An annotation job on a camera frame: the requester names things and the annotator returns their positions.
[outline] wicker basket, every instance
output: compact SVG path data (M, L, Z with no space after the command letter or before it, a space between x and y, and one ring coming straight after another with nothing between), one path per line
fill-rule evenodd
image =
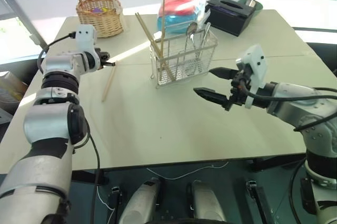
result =
M102 13L93 13L95 8ZM118 0L78 0L76 12L81 24L92 24L97 30L97 37L109 37L123 31L122 7Z

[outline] wire utensil holder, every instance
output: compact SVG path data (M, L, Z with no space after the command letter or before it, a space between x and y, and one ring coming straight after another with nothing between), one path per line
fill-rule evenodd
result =
M161 58L153 46L150 47L151 78L156 79L157 88L208 72L217 38L211 31L206 36L205 33L204 29L199 29L193 39L185 34L165 38ZM160 39L155 42L160 46Z

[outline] tissue box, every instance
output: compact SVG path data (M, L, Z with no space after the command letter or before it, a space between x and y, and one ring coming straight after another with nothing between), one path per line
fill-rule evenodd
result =
M211 10L207 22L234 36L239 36L247 27L255 11L253 7L232 0L210 0L207 3L206 11Z

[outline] plastic bag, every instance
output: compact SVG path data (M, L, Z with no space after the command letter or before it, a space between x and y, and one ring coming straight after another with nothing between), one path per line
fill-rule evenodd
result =
M206 0L165 0L165 33L185 33L191 22L201 23ZM157 28L162 29L163 6L160 7Z

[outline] chopstick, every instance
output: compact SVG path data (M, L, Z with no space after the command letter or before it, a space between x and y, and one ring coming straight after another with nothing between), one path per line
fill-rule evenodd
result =
M160 52L161 57L164 57L164 36L165 36L165 0L163 0L163 8L162 8L162 37L160 39ZM163 64L160 64L160 71L159 71L159 80L162 81L162 70Z
M140 14L139 14L139 13L135 13L135 15L136 15L136 17L137 17L137 19L138 19L138 21L139 21L139 24L140 24L141 27L143 28L144 33L145 33L145 35L147 36L147 39L149 39L149 41L150 41L152 47L154 48L155 52L157 53L158 57L159 57L160 59L164 59L164 56L161 54L161 51L160 51L160 49L159 49L157 43L154 41L154 39L153 39L151 33L148 31L148 29L147 29L147 27L146 27L146 25L145 25L143 19L141 18ZM171 69L170 69L169 66L167 65L166 61L163 61L162 63L163 63L164 69L166 70L166 72L167 72L169 78L171 79L171 81L175 81L175 78L174 78L174 76L173 76L173 74L172 74L172 72L171 72Z
M116 72L116 67L117 67L117 62L116 62L116 65L111 67L111 72L110 72L110 75L109 75L109 78L105 84L105 88L104 88L104 91L103 91L103 94L102 94L102 99L101 99L101 102L104 102L105 101L105 98L107 96L107 93L110 89L110 86L111 86L111 82L112 82L112 79L114 78L115 76L115 72Z

